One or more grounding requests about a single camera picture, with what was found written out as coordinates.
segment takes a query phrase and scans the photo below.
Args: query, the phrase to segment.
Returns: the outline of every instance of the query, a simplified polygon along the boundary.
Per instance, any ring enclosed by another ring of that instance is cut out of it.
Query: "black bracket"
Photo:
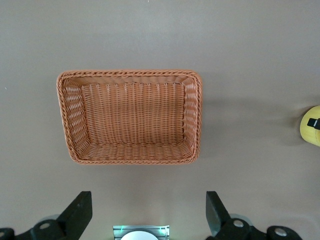
[[[82,191],[56,220],[44,220],[15,236],[12,228],[0,228],[0,240],[78,240],[92,218],[90,191]]]
[[[318,120],[314,118],[310,118],[306,125],[309,127],[315,128],[317,130],[320,130],[320,118]]]
[[[243,219],[231,218],[215,191],[206,192],[205,213],[213,235],[206,240],[302,240],[285,226],[270,226],[263,233]]]

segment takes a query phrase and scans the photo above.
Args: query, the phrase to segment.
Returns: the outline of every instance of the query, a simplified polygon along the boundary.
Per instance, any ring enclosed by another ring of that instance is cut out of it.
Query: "wicker basket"
[[[57,93],[79,164],[187,164],[199,155],[202,81],[191,70],[65,71]]]

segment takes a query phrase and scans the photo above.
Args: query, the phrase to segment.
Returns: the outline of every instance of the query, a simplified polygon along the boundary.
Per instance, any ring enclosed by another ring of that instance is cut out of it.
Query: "metal bolt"
[[[237,228],[243,228],[244,223],[240,220],[234,220],[233,225],[235,225]]]
[[[49,226],[50,226],[50,223],[47,223],[47,222],[46,222],[46,223],[44,223],[44,224],[40,225],[40,227],[39,227],[39,228],[40,228],[41,230],[43,230],[43,229],[48,228]]]
[[[280,237],[286,237],[288,234],[287,234],[287,232],[285,231],[285,230],[283,230],[282,228],[276,228],[275,230],[274,230],[274,232],[275,232],[275,234],[277,234],[278,236],[280,236]]]

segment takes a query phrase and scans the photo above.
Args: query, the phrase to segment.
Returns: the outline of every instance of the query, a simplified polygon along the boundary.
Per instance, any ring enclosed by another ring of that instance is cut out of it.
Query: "table surface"
[[[320,105],[320,1],[3,1],[0,226],[16,233],[92,191],[81,239],[170,225],[204,240],[206,191],[261,231],[320,236],[320,148],[299,117]],[[70,159],[56,93],[73,69],[192,69],[203,79],[201,153],[189,165]]]

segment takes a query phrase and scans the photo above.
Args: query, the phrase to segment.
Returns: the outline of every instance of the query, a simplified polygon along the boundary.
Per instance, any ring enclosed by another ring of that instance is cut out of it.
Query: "yellow cylinder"
[[[320,119],[320,106],[315,106],[307,111],[300,123],[300,134],[302,138],[308,143],[320,147],[320,130],[315,129],[312,126],[308,126],[307,124],[309,119]]]

